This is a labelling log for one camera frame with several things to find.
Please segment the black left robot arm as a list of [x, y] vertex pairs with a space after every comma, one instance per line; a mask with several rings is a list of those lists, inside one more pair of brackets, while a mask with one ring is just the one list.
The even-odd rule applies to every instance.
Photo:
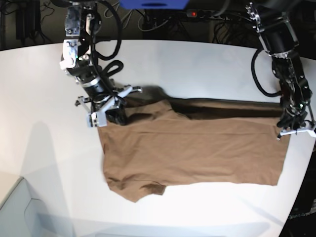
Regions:
[[[305, 77], [297, 48], [298, 38], [289, 14], [297, 0], [252, 0], [245, 9], [261, 43], [251, 61], [251, 72], [257, 88], [267, 97], [280, 97], [282, 115], [277, 123], [280, 139], [286, 135], [316, 135], [316, 121], [311, 108], [312, 91]], [[280, 91], [268, 93], [255, 73], [255, 61], [261, 51], [272, 59], [272, 71], [279, 80]]]

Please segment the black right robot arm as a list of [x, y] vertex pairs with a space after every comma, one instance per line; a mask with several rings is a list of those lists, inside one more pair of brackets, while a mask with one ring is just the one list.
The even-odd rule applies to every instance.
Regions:
[[[117, 26], [117, 43], [111, 55], [99, 53], [96, 45], [110, 38], [98, 36], [101, 15], [97, 5], [102, 4], [112, 13]], [[123, 26], [117, 11], [106, 0], [71, 0], [65, 18], [66, 38], [63, 41], [61, 70], [72, 76], [86, 92], [79, 96], [75, 106], [86, 110], [89, 127], [105, 127], [109, 122], [127, 124], [125, 98], [131, 93], [142, 92], [139, 86], [115, 86], [111, 76], [120, 72], [124, 64], [115, 59], [122, 43]]]

